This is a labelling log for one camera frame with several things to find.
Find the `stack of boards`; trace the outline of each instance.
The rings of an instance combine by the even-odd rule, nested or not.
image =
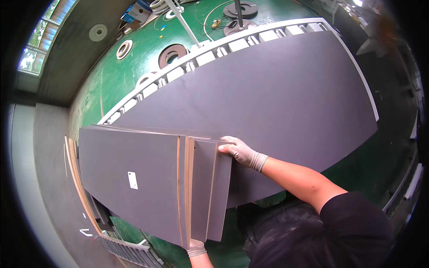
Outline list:
[[[83,187],[150,235],[183,248],[220,241],[231,156],[220,132],[92,125],[79,131]]]

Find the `barcode sticker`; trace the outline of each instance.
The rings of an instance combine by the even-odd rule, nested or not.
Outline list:
[[[130,181],[130,187],[132,189],[136,189],[138,190],[139,188],[137,187],[137,179],[136,179],[136,173],[135,172],[128,172],[128,180]]]

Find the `window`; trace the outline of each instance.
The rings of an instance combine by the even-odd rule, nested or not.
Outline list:
[[[59,26],[76,0],[54,0],[34,28],[23,49],[18,70],[39,75]]]

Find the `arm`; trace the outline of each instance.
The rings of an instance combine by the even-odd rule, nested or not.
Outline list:
[[[213,268],[207,253],[190,257],[189,260],[192,268]]]
[[[332,197],[347,193],[317,171],[255,152],[238,138],[225,136],[221,140],[234,144],[219,146],[220,152],[229,153],[239,163],[262,172],[297,198],[311,204],[318,213]]]
[[[189,248],[186,251],[192,268],[213,268],[208,258],[207,251],[204,248],[204,242],[191,239]]]

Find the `gray glove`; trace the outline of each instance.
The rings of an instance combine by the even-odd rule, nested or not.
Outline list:
[[[195,239],[191,239],[189,241],[189,248],[186,251],[188,252],[189,258],[198,256],[207,252],[204,247],[204,242],[201,242]]]
[[[219,146],[219,151],[225,154],[231,154],[242,165],[261,172],[262,166],[267,159],[267,155],[260,154],[250,149],[239,138],[224,136],[221,138],[225,142],[233,142],[234,144],[226,144]]]

